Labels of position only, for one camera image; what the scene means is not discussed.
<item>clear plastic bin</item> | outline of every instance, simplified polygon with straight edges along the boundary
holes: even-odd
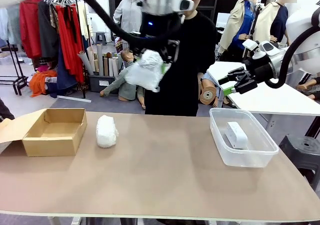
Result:
[[[210,129],[223,162],[228,166],[264,168],[279,152],[279,147],[248,111],[240,109],[210,109]],[[246,149],[232,148],[226,137],[228,122],[237,122],[248,137]]]

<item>floor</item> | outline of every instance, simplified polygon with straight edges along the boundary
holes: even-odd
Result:
[[[34,73],[32,65],[23,63],[21,65],[24,75],[29,76]],[[0,62],[0,75],[2,76],[14,76],[15,70],[12,64]],[[100,97],[98,93],[87,92],[86,98],[92,100],[91,103],[66,100],[66,99],[54,99],[50,96],[40,95],[37,97],[30,97],[31,91],[29,87],[22,89],[22,96],[15,95],[12,86],[0,85],[0,97],[4,103],[9,107],[11,112],[19,117],[21,115],[31,113],[44,108],[85,108],[90,112],[109,112],[109,113],[133,113],[143,114],[144,110],[141,108],[137,100],[130,102],[119,101],[116,95],[110,95],[109,97]],[[76,92],[71,95],[72,97],[82,98],[80,92]],[[200,104],[198,110],[198,117],[209,117],[209,109],[211,107]],[[259,115],[255,114],[258,121],[265,127],[267,122]],[[314,117],[307,116],[289,116],[282,115],[279,117],[274,130],[270,133],[274,141],[279,144],[285,135],[295,134],[296,136],[303,136],[309,126],[311,125]],[[71,224],[70,217],[61,218],[62,225]],[[49,225],[49,221],[46,217],[35,216],[16,216],[0,214],[0,225]],[[119,225],[120,221],[116,218],[98,219],[97,225]],[[140,219],[139,225],[159,225],[154,219]],[[218,222],[218,225],[225,225],[225,222]]]

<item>open cardboard box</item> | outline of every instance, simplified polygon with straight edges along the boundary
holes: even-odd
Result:
[[[42,109],[2,123],[0,144],[22,140],[28,157],[74,156],[87,117],[83,108]]]

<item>orange cloth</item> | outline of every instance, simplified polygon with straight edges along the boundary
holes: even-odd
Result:
[[[45,88],[45,79],[46,77],[56,77],[57,72],[55,70],[48,70],[44,72],[37,72],[35,75],[33,75],[31,81],[29,82],[29,87],[32,90],[31,97],[36,97],[41,94],[46,94],[46,88]]]

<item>bubble wrap package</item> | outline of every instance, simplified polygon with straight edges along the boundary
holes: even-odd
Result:
[[[119,133],[114,118],[103,115],[96,125],[96,143],[101,148],[109,148],[116,144]]]
[[[125,75],[128,84],[138,85],[155,93],[159,92],[159,83],[170,66],[165,66],[158,52],[146,50],[141,60],[136,61]]]

